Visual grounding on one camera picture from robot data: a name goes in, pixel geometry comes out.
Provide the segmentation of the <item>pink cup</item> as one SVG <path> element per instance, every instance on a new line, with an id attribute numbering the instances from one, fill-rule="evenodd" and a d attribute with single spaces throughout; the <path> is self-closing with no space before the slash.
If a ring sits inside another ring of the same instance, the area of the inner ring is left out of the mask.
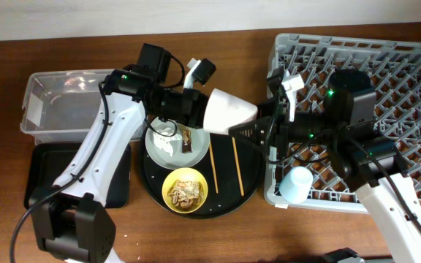
<path id="1" fill-rule="evenodd" d="M 257 112 L 255 104 L 216 88 L 205 109 L 203 129 L 209 133 L 228 135 L 231 127 L 255 120 Z"/>

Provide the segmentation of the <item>light blue cup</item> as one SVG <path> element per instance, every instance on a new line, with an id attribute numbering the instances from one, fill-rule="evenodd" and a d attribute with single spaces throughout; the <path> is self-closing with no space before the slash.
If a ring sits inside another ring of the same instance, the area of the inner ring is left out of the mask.
<path id="1" fill-rule="evenodd" d="M 308 198 L 313 183 L 311 171 L 305 167 L 293 167 L 279 184 L 280 195 L 289 203 L 300 204 Z"/>

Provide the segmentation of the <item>yellow bowl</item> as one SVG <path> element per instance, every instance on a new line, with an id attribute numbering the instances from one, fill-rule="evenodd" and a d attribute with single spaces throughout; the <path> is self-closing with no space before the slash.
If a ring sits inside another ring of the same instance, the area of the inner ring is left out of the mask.
<path id="1" fill-rule="evenodd" d="M 202 184 L 203 192 L 204 192 L 204 198 L 202 203 L 197 206 L 195 209 L 188 210 L 188 211 L 182 211 L 175 208 L 172 204 L 171 198 L 167 195 L 167 192 L 172 188 L 172 185 L 176 180 L 194 180 L 199 181 Z M 174 171 L 172 171 L 164 180 L 162 184 L 162 197 L 163 200 L 168 208 L 170 208 L 172 211 L 176 213 L 193 213 L 196 210 L 198 210 L 205 202 L 208 196 L 208 184 L 204 176 L 198 172 L 195 169 L 192 168 L 179 168 Z"/>

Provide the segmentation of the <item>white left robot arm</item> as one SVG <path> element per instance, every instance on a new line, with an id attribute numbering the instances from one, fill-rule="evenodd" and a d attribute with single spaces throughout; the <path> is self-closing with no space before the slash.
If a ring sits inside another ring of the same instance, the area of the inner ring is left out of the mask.
<path id="1" fill-rule="evenodd" d="M 206 84 L 216 65 L 191 60 L 178 85 L 165 86 L 174 56 L 163 47 L 144 44 L 136 64 L 115 69 L 98 84 L 99 112 L 70 165 L 50 188 L 37 188 L 10 241 L 10 261 L 23 223 L 32 219 L 40 250 L 65 262 L 119 262 L 113 248 L 116 227 L 105 209 L 118 164 L 148 114 L 200 129 L 206 95 L 195 90 Z"/>

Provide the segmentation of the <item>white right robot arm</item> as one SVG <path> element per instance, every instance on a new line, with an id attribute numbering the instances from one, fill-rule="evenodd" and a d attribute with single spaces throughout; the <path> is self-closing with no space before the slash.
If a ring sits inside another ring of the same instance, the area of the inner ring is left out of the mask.
<path id="1" fill-rule="evenodd" d="M 395 262 L 421 262 L 421 205 L 395 141 L 375 129 L 376 91 L 370 77 L 338 69 L 328 78 L 322 113 L 298 112 L 289 101 L 289 73 L 267 79 L 274 97 L 252 121 L 233 125 L 269 164 L 291 161 L 301 150 L 323 145 L 334 172 L 374 219 Z"/>

